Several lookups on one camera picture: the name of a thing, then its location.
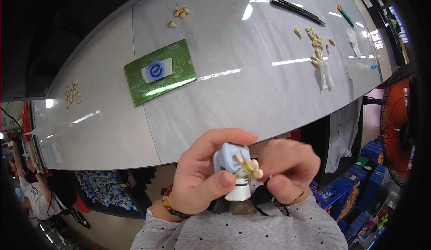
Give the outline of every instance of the white figurine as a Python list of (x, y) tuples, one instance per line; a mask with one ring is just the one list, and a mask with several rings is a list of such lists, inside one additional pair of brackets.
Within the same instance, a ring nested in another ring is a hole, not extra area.
[(262, 178), (263, 172), (259, 169), (257, 160), (250, 159), (248, 147), (224, 143), (222, 148), (214, 153), (214, 171), (219, 172), (222, 168), (236, 177), (234, 189), (224, 199), (231, 202), (250, 199), (250, 181)]

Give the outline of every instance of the electric fan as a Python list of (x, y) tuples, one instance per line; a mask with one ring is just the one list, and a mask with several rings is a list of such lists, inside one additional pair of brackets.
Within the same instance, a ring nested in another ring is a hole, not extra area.
[(389, 171), (407, 172), (416, 132), (413, 71), (400, 67), (389, 79), (380, 110), (380, 139)]

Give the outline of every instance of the blue circular logo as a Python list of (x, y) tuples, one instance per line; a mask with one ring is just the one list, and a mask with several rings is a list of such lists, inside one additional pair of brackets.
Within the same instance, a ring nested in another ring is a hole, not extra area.
[(161, 61), (153, 61), (147, 67), (147, 75), (150, 80), (159, 80), (165, 75), (165, 65)]

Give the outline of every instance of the green pen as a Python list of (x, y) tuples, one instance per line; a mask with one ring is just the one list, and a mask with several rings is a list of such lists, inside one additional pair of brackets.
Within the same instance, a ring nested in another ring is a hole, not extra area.
[(355, 27), (354, 25), (353, 25), (353, 22), (352, 22), (352, 20), (350, 19), (350, 17), (344, 12), (344, 10), (340, 7), (340, 5), (337, 5), (337, 10), (339, 11), (339, 12), (341, 12), (341, 15), (349, 22), (349, 24), (350, 24), (350, 26), (351, 27)]

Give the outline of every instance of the wristband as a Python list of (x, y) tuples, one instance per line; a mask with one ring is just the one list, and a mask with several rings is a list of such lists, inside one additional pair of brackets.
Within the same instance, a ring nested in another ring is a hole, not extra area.
[(172, 186), (173, 185), (171, 184), (170, 187), (168, 187), (168, 188), (162, 188), (162, 190), (160, 191), (163, 194), (163, 196), (162, 196), (163, 206), (165, 207), (166, 211), (168, 211), (171, 215), (177, 216), (177, 217), (182, 218), (182, 219), (187, 219), (187, 218), (189, 218), (192, 215), (187, 215), (185, 213), (181, 213), (179, 211), (175, 211), (174, 209), (172, 209), (169, 206), (168, 196), (169, 196), (169, 194), (172, 191)]

